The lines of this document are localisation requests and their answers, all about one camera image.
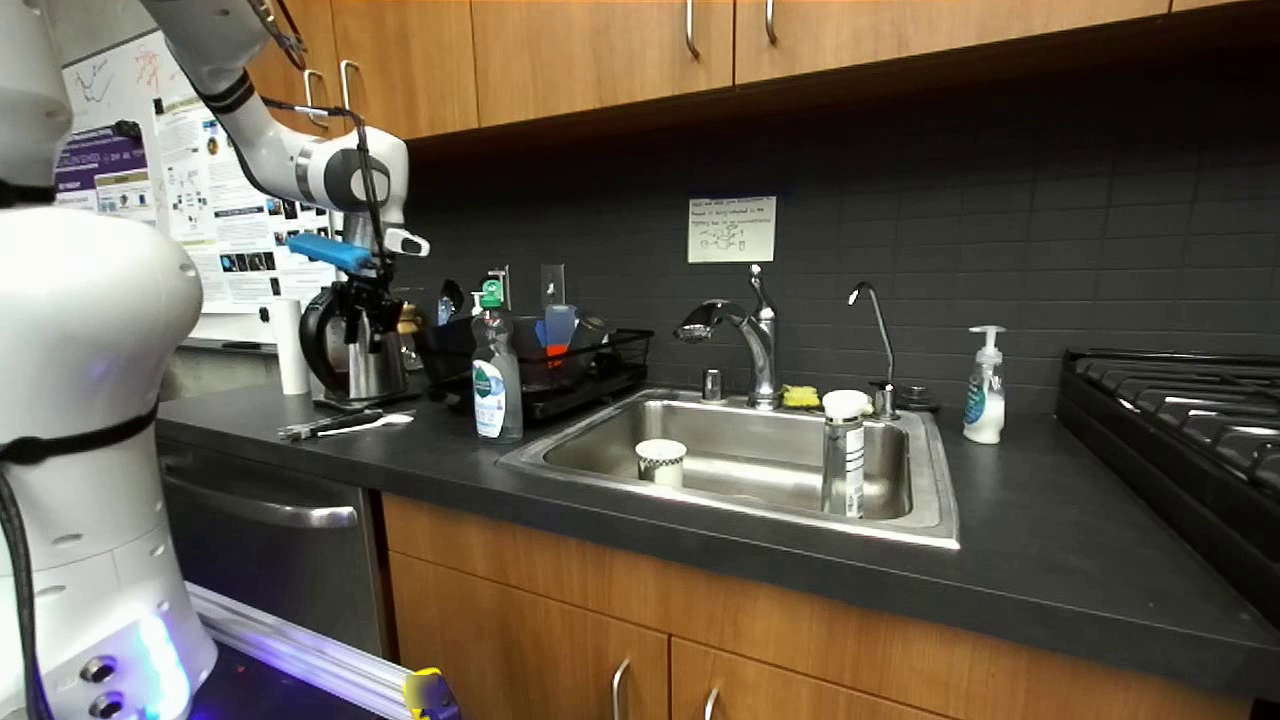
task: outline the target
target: black tile backsplash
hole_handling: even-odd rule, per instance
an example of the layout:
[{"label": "black tile backsplash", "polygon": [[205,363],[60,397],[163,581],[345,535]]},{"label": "black tile backsplash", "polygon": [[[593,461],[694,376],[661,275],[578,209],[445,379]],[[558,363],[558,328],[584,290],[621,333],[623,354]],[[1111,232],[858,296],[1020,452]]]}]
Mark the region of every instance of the black tile backsplash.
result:
[{"label": "black tile backsplash", "polygon": [[739,336],[689,349],[669,328],[703,296],[749,300],[742,267],[683,266],[683,201],[779,197],[779,374],[818,388],[881,376],[875,282],[899,384],[956,407],[967,323],[1008,323],[1015,412],[1047,412],[1069,344],[1280,354],[1280,61],[1195,57],[1034,78],[774,119],[708,119],[617,146],[416,168],[413,227],[434,254],[404,271],[431,294],[563,261],[566,294],[612,323],[655,328],[651,379],[703,363],[749,388]]}]

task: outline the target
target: soap dispenser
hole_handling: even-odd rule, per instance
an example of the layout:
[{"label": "soap dispenser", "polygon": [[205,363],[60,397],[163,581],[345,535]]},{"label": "soap dispenser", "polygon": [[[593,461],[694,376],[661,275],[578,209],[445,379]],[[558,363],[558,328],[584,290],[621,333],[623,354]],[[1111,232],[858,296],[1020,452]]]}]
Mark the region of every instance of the soap dispenser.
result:
[{"label": "soap dispenser", "polygon": [[1002,354],[994,349],[998,323],[972,323],[972,336],[984,336],[984,344],[972,357],[967,397],[962,397],[962,437],[972,445],[998,445],[1002,432],[1002,379],[998,363]]}]

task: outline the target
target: sponge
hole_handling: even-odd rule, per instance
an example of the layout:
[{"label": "sponge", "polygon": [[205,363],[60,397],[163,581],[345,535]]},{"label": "sponge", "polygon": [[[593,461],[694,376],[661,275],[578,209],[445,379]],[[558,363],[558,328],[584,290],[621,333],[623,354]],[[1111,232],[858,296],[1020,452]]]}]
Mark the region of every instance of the sponge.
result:
[{"label": "sponge", "polygon": [[814,412],[818,407],[814,388],[812,384],[782,384],[782,407]]}]

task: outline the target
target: black countertop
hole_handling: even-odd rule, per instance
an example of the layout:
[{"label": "black countertop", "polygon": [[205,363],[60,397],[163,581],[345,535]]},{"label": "black countertop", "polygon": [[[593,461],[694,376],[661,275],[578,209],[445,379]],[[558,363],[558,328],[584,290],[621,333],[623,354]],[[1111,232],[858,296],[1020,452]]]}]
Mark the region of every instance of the black countertop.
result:
[{"label": "black countertop", "polygon": [[1280,702],[1280,630],[1052,419],[1015,426],[998,448],[967,445],[945,419],[958,553],[939,553],[539,481],[502,464],[508,448],[481,445],[467,416],[426,400],[409,429],[310,445],[274,437],[284,419],[303,416],[316,412],[278,400],[274,388],[167,400],[158,448],[211,448],[239,470],[363,483],[1212,693]]}]

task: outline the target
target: dish soap bottle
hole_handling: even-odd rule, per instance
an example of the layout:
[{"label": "dish soap bottle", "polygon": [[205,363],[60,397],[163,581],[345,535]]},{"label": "dish soap bottle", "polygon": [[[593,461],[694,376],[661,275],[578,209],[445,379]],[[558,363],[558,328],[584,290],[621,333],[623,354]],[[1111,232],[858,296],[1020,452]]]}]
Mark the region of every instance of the dish soap bottle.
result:
[{"label": "dish soap bottle", "polygon": [[519,445],[522,404],[519,404],[519,360],[511,354],[511,316],[502,275],[484,275],[471,308],[481,336],[471,357],[471,412],[476,437]]},{"label": "dish soap bottle", "polygon": [[998,445],[1002,432],[1002,379],[998,379],[998,323],[972,323],[972,336],[984,336],[979,354],[972,357],[967,397],[962,397],[962,437],[972,445]]}]

